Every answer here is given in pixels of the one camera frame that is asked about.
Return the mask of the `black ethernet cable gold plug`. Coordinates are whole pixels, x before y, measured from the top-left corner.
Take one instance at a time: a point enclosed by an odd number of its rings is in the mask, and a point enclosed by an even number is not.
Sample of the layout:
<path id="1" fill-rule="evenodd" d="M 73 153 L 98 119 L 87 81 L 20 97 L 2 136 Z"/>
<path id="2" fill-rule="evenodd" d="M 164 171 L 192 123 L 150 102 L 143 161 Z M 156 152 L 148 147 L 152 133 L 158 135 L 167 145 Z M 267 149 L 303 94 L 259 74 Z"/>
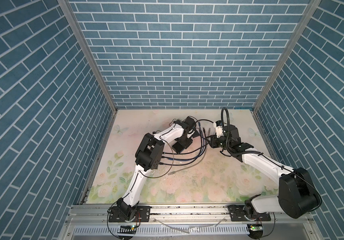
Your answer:
<path id="1" fill-rule="evenodd" d="M 193 143 L 181 154 L 177 154 L 172 146 L 180 140 L 184 131 L 193 128 L 196 129 L 195 134 L 192 136 Z M 156 131 L 154 136 L 168 148 L 167 151 L 164 150 L 161 154 L 161 160 L 167 161 L 166 163 L 160 162 L 161 166 L 188 166 L 204 155 L 209 144 L 206 130 L 201 127 L 200 121 L 192 116 L 188 116 L 184 120 L 174 119 L 166 130 Z"/>

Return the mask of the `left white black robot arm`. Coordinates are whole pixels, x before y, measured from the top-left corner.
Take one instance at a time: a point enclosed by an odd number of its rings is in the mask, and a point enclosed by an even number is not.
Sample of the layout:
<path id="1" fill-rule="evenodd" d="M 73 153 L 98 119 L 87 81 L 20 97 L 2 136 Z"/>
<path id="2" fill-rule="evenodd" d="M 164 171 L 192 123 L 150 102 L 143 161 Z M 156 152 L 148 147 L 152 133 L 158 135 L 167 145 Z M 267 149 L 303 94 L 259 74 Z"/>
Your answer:
<path id="1" fill-rule="evenodd" d="M 140 193 L 150 174 L 160 164 L 164 145 L 170 146 L 174 154 L 180 154 L 193 142 L 196 132 L 196 121 L 187 117 L 185 120 L 176 120 L 166 130 L 157 134 L 144 135 L 135 153 L 135 171 L 124 196 L 116 201 L 118 216 L 124 222 L 130 222 L 136 217 L 136 208 Z"/>

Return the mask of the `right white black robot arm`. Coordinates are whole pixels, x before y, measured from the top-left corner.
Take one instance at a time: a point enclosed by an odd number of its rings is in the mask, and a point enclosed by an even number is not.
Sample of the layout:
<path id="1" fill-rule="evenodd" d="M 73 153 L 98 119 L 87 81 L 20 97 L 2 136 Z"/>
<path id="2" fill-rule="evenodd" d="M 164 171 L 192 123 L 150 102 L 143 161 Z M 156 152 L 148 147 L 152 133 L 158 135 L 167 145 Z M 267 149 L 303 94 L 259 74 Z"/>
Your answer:
<path id="1" fill-rule="evenodd" d="M 293 219 L 312 212 L 322 205 L 322 197 L 316 190 L 309 172 L 303 168 L 285 166 L 257 151 L 252 145 L 243 143 L 234 125 L 221 121 L 214 123 L 215 134 L 209 136 L 212 148 L 227 151 L 233 157 L 249 165 L 267 177 L 278 187 L 274 196 L 255 195 L 245 201 L 246 218 L 254 221 L 260 215 L 274 212 L 285 213 Z"/>

